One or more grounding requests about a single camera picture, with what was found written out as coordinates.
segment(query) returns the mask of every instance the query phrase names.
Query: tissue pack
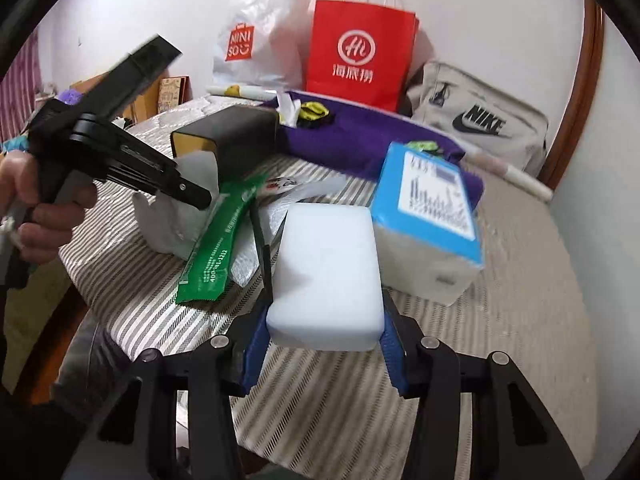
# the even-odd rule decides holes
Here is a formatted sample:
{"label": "tissue pack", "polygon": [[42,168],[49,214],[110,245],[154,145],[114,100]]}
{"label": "tissue pack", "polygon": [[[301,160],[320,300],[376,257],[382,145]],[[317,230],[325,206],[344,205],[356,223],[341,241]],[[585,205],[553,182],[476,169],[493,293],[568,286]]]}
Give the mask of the tissue pack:
{"label": "tissue pack", "polygon": [[371,205],[383,285],[451,304],[482,269],[460,170],[393,142]]}

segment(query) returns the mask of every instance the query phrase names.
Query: blue gripper pad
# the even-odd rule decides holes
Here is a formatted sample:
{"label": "blue gripper pad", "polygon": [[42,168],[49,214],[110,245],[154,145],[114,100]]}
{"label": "blue gripper pad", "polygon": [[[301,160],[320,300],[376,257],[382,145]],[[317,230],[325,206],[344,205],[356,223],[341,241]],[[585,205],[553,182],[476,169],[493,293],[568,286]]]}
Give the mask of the blue gripper pad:
{"label": "blue gripper pad", "polygon": [[269,347],[269,330],[267,329],[267,312],[268,309],[264,309],[260,314],[260,321],[254,332],[254,337],[251,339],[249,346],[244,352],[244,376],[242,377],[242,387],[244,388],[244,394],[248,394],[249,390],[255,386],[260,377],[260,371],[262,370],[262,363]]}
{"label": "blue gripper pad", "polygon": [[404,351],[398,339],[398,332],[391,321],[391,316],[385,311],[385,330],[380,336],[380,349],[385,358],[386,371],[391,379],[391,384],[398,390],[398,394],[403,396],[409,387],[404,375]]}

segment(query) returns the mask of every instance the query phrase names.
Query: red paper bag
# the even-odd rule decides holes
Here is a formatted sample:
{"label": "red paper bag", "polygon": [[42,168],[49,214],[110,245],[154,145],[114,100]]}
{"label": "red paper bag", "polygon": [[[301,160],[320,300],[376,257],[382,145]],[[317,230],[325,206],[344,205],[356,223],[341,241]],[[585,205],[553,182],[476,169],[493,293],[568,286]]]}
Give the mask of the red paper bag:
{"label": "red paper bag", "polygon": [[306,90],[395,112],[417,30],[412,12],[316,1]]}

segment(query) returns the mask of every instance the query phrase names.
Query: wooden bed frame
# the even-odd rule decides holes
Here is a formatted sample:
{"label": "wooden bed frame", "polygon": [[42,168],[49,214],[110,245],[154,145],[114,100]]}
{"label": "wooden bed frame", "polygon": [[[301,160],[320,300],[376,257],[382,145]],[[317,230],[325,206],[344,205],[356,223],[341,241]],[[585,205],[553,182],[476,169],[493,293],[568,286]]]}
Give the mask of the wooden bed frame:
{"label": "wooden bed frame", "polygon": [[560,183],[589,117],[600,75],[603,44],[604,12],[595,0],[584,0],[582,45],[574,88],[564,110],[558,134],[538,175],[540,182],[551,189],[555,190]]}

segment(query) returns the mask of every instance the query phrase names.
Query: striped curtain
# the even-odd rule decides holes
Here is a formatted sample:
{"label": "striped curtain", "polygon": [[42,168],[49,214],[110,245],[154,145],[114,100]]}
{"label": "striped curtain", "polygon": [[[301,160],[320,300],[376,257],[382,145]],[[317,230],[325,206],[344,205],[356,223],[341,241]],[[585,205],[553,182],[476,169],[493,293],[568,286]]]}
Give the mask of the striped curtain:
{"label": "striped curtain", "polygon": [[36,93],[41,88],[38,31],[34,30],[0,82],[2,142],[20,133],[35,108]]}

